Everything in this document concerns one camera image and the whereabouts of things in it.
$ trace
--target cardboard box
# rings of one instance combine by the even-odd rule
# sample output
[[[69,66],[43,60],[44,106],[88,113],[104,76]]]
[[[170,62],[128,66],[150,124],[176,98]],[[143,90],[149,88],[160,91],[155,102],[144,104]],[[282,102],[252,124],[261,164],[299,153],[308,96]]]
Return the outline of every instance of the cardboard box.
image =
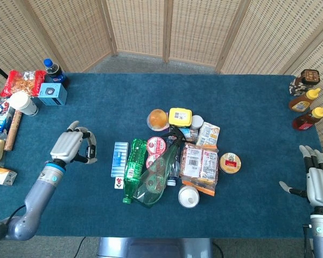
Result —
[[[14,114],[14,108],[10,107],[6,98],[2,98],[0,100],[0,133],[8,133]]]
[[[38,98],[47,106],[65,105],[67,91],[61,83],[42,83]]]
[[[16,172],[6,168],[0,168],[0,184],[13,185],[13,182],[15,181],[16,176],[17,176]]]

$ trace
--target robotic hand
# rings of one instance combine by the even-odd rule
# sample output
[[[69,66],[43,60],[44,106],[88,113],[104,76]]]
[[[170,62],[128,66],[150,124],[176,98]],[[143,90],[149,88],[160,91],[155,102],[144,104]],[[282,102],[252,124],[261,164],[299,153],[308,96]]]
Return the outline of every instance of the robotic hand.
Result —
[[[299,149],[305,162],[307,190],[289,187],[282,181],[279,184],[286,192],[307,198],[314,207],[309,225],[313,234],[313,250],[315,258],[323,258],[323,153],[309,146],[300,145]]]
[[[66,172],[66,164],[80,161],[91,164],[97,161],[96,138],[85,127],[77,127],[79,121],[73,122],[54,145],[52,161],[47,162],[35,184],[25,198],[26,212],[21,217],[13,217],[0,221],[0,240],[28,240],[32,238],[39,226],[40,218],[49,200]],[[83,139],[87,139],[86,156],[79,155]]]

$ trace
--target honey bottle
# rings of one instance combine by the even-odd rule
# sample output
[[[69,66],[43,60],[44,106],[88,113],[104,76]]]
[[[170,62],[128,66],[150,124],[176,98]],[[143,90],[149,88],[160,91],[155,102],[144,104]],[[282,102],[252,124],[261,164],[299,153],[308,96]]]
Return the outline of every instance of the honey bottle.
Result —
[[[304,112],[308,109],[311,103],[318,98],[318,93],[320,92],[320,88],[309,90],[307,93],[300,95],[299,97],[295,98],[294,100],[289,102],[290,110],[295,112]]]
[[[293,120],[292,126],[294,129],[304,131],[309,129],[315,123],[323,118],[323,107],[317,107],[309,110],[308,113],[303,114]]]

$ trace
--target wicker room divider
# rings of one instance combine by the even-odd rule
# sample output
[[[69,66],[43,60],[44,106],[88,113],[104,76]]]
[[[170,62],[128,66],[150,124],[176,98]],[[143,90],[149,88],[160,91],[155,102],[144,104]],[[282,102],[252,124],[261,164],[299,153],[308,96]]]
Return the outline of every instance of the wicker room divider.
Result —
[[[223,74],[320,71],[323,0],[0,0],[0,67],[82,72],[129,52]],[[0,75],[0,90],[5,79]],[[323,146],[323,119],[317,124]]]

